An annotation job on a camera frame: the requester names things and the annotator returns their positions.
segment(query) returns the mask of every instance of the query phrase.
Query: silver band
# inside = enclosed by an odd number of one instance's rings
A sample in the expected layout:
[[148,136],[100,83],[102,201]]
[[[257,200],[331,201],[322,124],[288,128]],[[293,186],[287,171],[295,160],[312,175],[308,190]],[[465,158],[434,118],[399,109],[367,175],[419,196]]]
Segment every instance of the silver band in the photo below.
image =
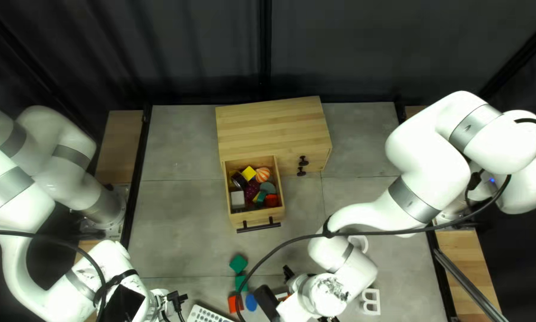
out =
[[343,255],[341,256],[342,259],[343,259],[342,263],[339,264],[339,265],[336,265],[335,267],[332,267],[332,268],[328,269],[327,272],[331,273],[331,274],[336,273],[343,266],[343,264],[345,264],[345,262],[347,261],[347,259],[351,255],[351,252],[353,252],[353,248],[354,248],[353,244],[349,243],[349,245],[347,246],[347,248],[343,252]]
[[449,143],[453,144],[460,152],[463,152],[467,144],[480,130],[501,115],[501,112],[489,104],[477,107],[453,130],[449,137]]
[[33,183],[33,179],[19,167],[0,175],[0,208]]
[[78,212],[98,224],[97,228],[102,229],[120,221],[121,203],[117,194],[101,188],[99,199],[91,207]]
[[73,148],[66,147],[65,145],[57,145],[55,147],[55,150],[53,151],[53,156],[61,157],[72,163],[75,163],[76,165],[83,168],[83,170],[87,170],[87,167],[89,166],[89,163],[91,162],[91,159],[89,159],[83,153]]
[[426,202],[417,197],[408,186],[403,182],[401,177],[389,186],[391,198],[403,209],[409,216],[422,223],[429,223],[435,218],[441,210],[429,206]]
[[17,122],[13,122],[14,126],[11,129],[10,135],[7,140],[0,145],[0,150],[7,156],[13,157],[21,150],[25,140],[27,139],[27,133]]
[[95,292],[93,292],[92,289],[87,286],[87,284],[81,281],[72,269],[70,269],[65,274],[65,277],[67,277],[67,280],[71,282],[71,284],[79,291],[79,293],[83,294],[86,298],[93,301],[93,298],[95,298]]

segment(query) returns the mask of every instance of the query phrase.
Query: drawer handle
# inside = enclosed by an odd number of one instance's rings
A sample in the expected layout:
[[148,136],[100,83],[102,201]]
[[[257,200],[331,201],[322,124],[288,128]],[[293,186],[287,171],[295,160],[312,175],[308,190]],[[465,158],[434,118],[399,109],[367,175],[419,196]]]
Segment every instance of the drawer handle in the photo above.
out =
[[303,169],[303,167],[298,168],[298,170],[299,170],[298,177],[303,177],[303,176],[305,176],[307,174],[307,172],[303,171],[302,169]]
[[309,164],[310,164],[309,161],[304,160],[305,158],[306,158],[305,155],[302,155],[302,156],[300,157],[301,161],[300,161],[300,163],[298,164],[299,166],[301,166],[301,167],[305,167],[306,165],[309,165]]
[[256,230],[276,228],[276,227],[282,226],[282,224],[279,222],[274,223],[274,219],[272,218],[272,216],[269,217],[269,220],[270,220],[270,223],[266,225],[258,225],[258,226],[252,226],[252,227],[248,227],[248,223],[245,220],[243,220],[242,225],[244,226],[244,228],[236,229],[236,233],[246,233],[248,231],[256,231]]

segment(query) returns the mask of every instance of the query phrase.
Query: remote control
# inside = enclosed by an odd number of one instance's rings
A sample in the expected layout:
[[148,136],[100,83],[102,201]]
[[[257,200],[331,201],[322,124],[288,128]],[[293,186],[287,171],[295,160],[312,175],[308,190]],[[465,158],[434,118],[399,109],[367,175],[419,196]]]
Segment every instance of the remote control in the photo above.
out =
[[186,322],[234,322],[208,309],[194,304]]

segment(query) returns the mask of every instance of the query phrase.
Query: teal block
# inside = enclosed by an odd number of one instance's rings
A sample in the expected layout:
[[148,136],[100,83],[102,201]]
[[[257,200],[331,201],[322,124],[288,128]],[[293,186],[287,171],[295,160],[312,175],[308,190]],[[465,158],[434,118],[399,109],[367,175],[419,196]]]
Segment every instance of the teal block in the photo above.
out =
[[236,274],[242,273],[242,271],[248,265],[248,261],[244,259],[241,255],[236,255],[234,259],[230,262],[230,268],[236,272]]
[[[242,282],[244,281],[245,278],[246,278],[246,275],[236,276],[236,291],[238,291],[240,289],[240,285],[242,284]],[[248,283],[244,284],[244,287],[242,288],[242,291],[243,292],[248,292]]]

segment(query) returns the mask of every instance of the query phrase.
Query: black cable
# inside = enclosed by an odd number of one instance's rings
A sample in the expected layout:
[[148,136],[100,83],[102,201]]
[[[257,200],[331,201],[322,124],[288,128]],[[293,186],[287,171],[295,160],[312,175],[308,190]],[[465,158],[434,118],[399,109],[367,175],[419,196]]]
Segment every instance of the black cable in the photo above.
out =
[[[69,249],[72,249],[79,254],[81,254],[83,257],[85,257],[86,260],[88,260],[91,263],[91,266],[97,271],[97,274],[99,275],[99,279],[101,280],[101,287],[105,288],[105,276],[103,275],[103,271],[101,271],[101,268],[99,267],[99,264],[95,262],[95,260],[92,259],[91,255],[89,255],[86,251],[83,249],[73,246],[70,243],[58,239],[55,237],[47,236],[47,235],[39,235],[39,234],[32,234],[32,233],[25,233],[23,231],[13,231],[13,230],[0,230],[0,235],[7,235],[7,236],[18,236],[18,237],[28,237],[28,238],[34,238],[34,239],[42,239],[45,241],[48,241],[52,244],[61,245],[64,247],[67,247]],[[99,307],[99,312],[97,313],[97,322],[100,322],[103,312],[105,311],[105,295],[101,296],[101,305]]]
[[536,124],[536,119],[524,118],[524,119],[516,119],[515,123],[534,123]]
[[166,322],[171,322],[167,317],[166,317],[166,314],[164,313],[164,311],[161,311],[161,313],[163,314],[163,319],[166,321]]
[[[437,230],[437,229],[441,229],[441,228],[445,228],[445,227],[450,227],[450,226],[456,225],[458,223],[464,222],[465,220],[480,214],[488,206],[490,206],[491,204],[496,202],[497,199],[499,199],[501,197],[501,195],[504,192],[504,189],[507,188],[507,185],[508,185],[508,183],[510,181],[511,181],[511,175],[507,175],[507,178],[504,179],[503,185],[500,187],[500,189],[498,189],[498,191],[496,192],[495,196],[492,197],[492,199],[489,202],[487,202],[484,206],[482,206],[481,208],[475,210],[471,214],[469,214],[467,216],[464,216],[462,218],[456,219],[454,221],[450,221],[448,223],[443,223],[443,224],[437,225],[437,226],[415,228],[415,229],[401,229],[401,230],[390,230],[390,231],[362,231],[362,232],[358,232],[358,233],[331,233],[331,235],[333,237],[336,237],[336,236],[349,237],[349,236],[403,235],[403,234],[424,233],[426,231],[433,231],[433,230]],[[238,288],[238,291],[237,291],[238,299],[240,301],[242,301],[242,289],[244,288],[244,285],[246,285],[246,283],[249,281],[250,277],[252,277],[252,274],[254,274],[254,272],[256,272],[256,270],[262,264],[264,264],[264,262],[266,260],[268,260],[272,255],[274,255],[277,251],[279,251],[280,249],[286,247],[287,245],[293,244],[296,241],[301,241],[301,240],[304,240],[304,239],[311,239],[311,238],[320,238],[320,237],[325,237],[325,236],[324,236],[324,234],[312,234],[312,235],[300,236],[300,237],[292,238],[289,241],[283,242],[280,245],[278,245],[276,248],[272,249],[271,252],[269,252],[261,260],[259,260],[258,263],[256,263],[256,265],[254,265],[254,267],[250,270],[250,272],[248,274],[246,274],[246,277],[244,278],[244,281],[242,281],[242,283],[240,284],[240,287]],[[236,308],[236,314],[238,315],[238,318],[240,319],[240,322],[246,322],[246,320],[243,318],[242,314],[240,313],[240,310],[238,310],[237,308]]]

